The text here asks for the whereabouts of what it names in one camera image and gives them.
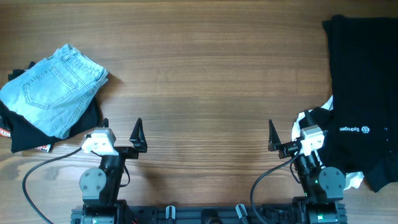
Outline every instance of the light blue denim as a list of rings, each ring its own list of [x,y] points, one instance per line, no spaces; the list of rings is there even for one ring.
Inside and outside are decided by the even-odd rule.
[[[108,71],[65,44],[0,90],[0,100],[48,136],[65,139]]]

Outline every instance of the wooden table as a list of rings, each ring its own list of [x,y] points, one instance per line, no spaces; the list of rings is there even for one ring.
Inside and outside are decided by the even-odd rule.
[[[131,145],[136,119],[144,121],[148,153],[127,161],[132,182],[119,198],[130,205],[249,204],[255,179],[282,162],[267,151],[268,119],[288,141],[296,115],[331,95],[321,22],[334,14],[394,17],[397,9],[392,1],[0,5],[0,82],[72,44],[111,72],[97,97],[116,145]],[[22,178],[78,148],[84,134],[50,154],[11,154],[11,140],[0,138],[0,223],[43,223],[22,193]],[[33,201],[53,222],[68,223],[70,210],[82,205],[80,175],[99,161],[81,152],[40,168],[27,183]],[[377,194],[365,184],[347,190],[349,222],[396,223],[397,191],[397,184]],[[265,178],[255,197],[289,203],[299,195],[284,168]]]

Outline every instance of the black fabric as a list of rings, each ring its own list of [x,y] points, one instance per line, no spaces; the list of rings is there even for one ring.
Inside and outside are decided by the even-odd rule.
[[[34,62],[31,62],[29,68],[33,67],[33,65]],[[9,75],[9,79],[12,80],[14,78],[17,78],[24,72],[25,70],[14,70],[13,73]],[[9,111],[7,106],[4,105],[1,101],[0,115],[7,123],[5,125],[8,125],[10,127],[12,152],[19,152],[47,144],[54,144],[63,140],[53,136],[47,136],[34,125],[30,124],[23,116],[18,115],[13,111]],[[94,128],[100,123],[100,121],[101,112],[97,100],[94,97],[88,105],[86,111],[80,117],[80,119],[71,127],[68,138],[72,138],[75,135],[82,133],[83,131]]]
[[[398,181],[398,19],[333,16],[323,27],[334,110],[320,157],[344,172],[363,171],[377,192]]]

